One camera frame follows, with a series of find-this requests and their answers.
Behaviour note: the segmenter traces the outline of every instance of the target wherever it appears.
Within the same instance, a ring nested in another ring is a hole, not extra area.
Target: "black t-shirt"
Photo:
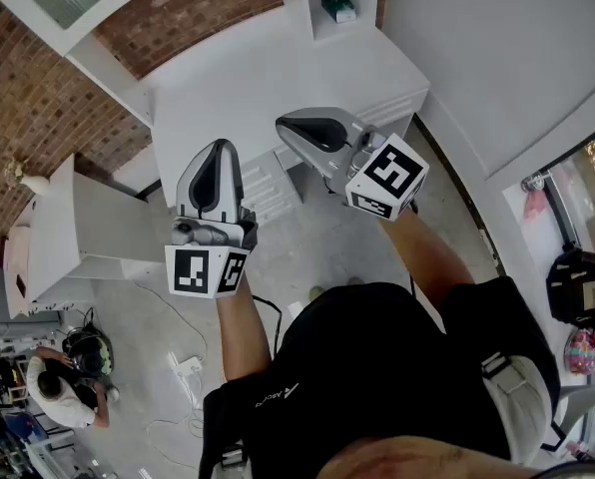
[[[508,277],[455,287],[441,313],[446,334],[398,285],[324,293],[264,374],[207,396],[200,477],[240,439],[255,479],[313,478],[364,437],[423,436],[508,459],[481,362],[496,351],[530,358],[556,400],[554,357]]]

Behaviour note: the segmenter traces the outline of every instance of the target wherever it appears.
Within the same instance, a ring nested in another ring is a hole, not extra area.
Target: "hand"
[[[74,362],[72,361],[71,358],[69,358],[69,355],[67,353],[58,352],[57,359],[60,360],[60,363],[62,363],[63,365],[66,365],[70,369],[74,368]]]

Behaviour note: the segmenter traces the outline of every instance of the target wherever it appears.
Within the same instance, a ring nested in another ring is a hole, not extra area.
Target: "gray tile floor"
[[[457,251],[477,281],[494,278],[487,249],[441,163],[414,126],[406,140],[430,163],[417,197],[420,216]],[[343,207],[326,192],[321,178],[304,166],[292,171],[303,206],[260,229],[260,244],[247,265],[253,292],[284,311],[283,331],[292,320],[287,306],[296,301],[306,304],[313,285],[331,287],[359,276],[408,286],[406,270],[375,217]],[[172,217],[161,192],[150,197],[150,205],[158,239],[164,244]],[[202,392],[196,379],[191,384],[200,398],[223,382],[215,305],[170,295],[163,265],[148,268],[136,282],[172,304],[197,331],[182,324],[181,317],[156,295],[131,281],[98,282],[98,320],[114,344],[113,380],[122,399],[111,407],[108,430],[90,427],[78,430],[78,436],[120,477],[139,478],[143,467],[153,479],[196,477],[192,468],[171,462],[197,466],[202,440],[189,431],[191,423],[192,431],[201,433],[193,427],[199,424],[186,418],[189,397],[172,372],[168,355],[173,351],[180,361],[193,355],[204,358]],[[276,315],[263,305],[260,311],[273,339]],[[154,423],[158,420],[174,423]]]

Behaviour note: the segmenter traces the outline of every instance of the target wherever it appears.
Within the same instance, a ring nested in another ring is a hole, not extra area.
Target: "vase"
[[[49,192],[49,180],[42,176],[23,176],[20,184],[30,188],[34,194],[39,196],[47,195]]]

